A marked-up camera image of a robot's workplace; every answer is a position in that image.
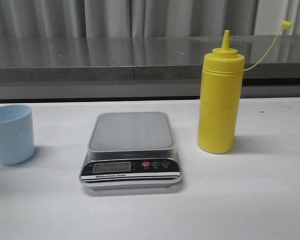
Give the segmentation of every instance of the nozzle cap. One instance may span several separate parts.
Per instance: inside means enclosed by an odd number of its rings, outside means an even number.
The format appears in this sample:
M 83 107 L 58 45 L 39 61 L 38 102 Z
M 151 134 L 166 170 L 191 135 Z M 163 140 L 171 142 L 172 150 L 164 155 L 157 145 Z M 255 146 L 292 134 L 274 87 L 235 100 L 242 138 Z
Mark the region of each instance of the nozzle cap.
M 289 21 L 284 20 L 282 22 L 281 28 L 282 29 L 290 29 L 292 27 L 292 23 Z

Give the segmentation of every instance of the electronic scale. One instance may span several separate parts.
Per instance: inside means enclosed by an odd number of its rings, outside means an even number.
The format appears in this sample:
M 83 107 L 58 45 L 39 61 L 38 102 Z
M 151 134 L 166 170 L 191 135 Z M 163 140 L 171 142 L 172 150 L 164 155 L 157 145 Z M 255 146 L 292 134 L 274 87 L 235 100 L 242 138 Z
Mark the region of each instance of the electronic scale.
M 113 112 L 98 116 L 80 173 L 95 190 L 168 187 L 182 169 L 171 124 L 163 112 Z

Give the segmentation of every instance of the bottle nozzle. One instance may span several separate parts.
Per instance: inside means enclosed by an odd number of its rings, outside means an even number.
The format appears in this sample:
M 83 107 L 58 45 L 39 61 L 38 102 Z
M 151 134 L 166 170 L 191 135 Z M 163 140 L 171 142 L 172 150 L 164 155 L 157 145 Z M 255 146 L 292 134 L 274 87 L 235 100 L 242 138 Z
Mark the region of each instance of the bottle nozzle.
M 229 48 L 230 48 L 230 31 L 225 30 L 223 40 L 222 40 L 221 50 L 227 51 L 227 50 L 229 50 Z

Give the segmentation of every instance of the light blue cup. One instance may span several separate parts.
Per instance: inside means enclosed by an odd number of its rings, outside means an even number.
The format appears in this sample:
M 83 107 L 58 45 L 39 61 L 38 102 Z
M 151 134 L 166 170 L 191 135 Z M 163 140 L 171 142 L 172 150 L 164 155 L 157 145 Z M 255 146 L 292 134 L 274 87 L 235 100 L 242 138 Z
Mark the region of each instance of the light blue cup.
M 32 110 L 25 105 L 0 107 L 0 163 L 22 163 L 34 154 Z

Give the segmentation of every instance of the bottle cap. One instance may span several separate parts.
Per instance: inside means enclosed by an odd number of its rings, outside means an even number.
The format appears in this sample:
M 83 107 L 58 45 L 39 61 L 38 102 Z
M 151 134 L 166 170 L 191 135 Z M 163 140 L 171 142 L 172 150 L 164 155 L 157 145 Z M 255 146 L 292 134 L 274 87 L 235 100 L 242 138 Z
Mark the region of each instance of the bottle cap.
M 282 22 L 282 25 L 281 25 L 282 29 L 290 29 L 291 27 L 292 27 L 292 22 L 286 21 L 286 20 L 284 20 Z
M 244 71 L 245 57 L 230 48 L 230 31 L 225 30 L 222 46 L 204 56 L 203 69 L 219 74 L 234 74 Z

